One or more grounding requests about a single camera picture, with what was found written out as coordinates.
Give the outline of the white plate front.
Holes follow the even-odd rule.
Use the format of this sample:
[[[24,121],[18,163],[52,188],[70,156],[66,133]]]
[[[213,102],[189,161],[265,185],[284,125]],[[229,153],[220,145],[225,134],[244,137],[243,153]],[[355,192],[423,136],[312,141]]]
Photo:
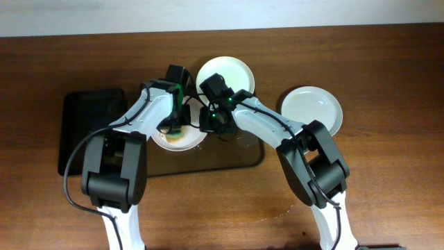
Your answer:
[[[190,119],[191,124],[199,126],[200,108],[203,106],[198,100],[191,99],[188,103],[190,105]],[[186,151],[200,144],[206,137],[207,133],[200,132],[198,128],[190,125],[180,127],[180,132],[175,135],[165,135],[159,131],[154,132],[151,138],[154,142],[169,151]]]

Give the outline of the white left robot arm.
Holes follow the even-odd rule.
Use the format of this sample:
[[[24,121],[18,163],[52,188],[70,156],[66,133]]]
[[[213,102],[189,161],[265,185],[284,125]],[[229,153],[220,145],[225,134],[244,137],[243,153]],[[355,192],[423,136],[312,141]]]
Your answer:
[[[137,206],[147,181],[146,143],[164,124],[177,122],[189,79],[141,84],[138,100],[118,120],[80,142],[85,147],[81,190],[105,224],[111,249],[145,249]]]

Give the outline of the green yellow sponge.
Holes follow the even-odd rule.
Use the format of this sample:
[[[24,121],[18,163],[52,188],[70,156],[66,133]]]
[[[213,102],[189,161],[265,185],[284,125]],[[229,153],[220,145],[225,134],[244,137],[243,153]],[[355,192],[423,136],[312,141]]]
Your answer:
[[[184,137],[184,133],[180,128],[172,128],[164,136],[168,143],[174,143],[180,141]]]

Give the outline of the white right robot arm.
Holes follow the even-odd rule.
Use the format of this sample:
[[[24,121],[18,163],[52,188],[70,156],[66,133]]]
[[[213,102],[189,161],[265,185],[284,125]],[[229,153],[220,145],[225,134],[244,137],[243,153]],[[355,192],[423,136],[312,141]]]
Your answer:
[[[322,249],[358,249],[345,209],[350,169],[330,132],[319,121],[292,121],[264,106],[245,90],[206,90],[208,107],[200,125],[222,133],[238,128],[276,150],[287,183],[313,212]]]

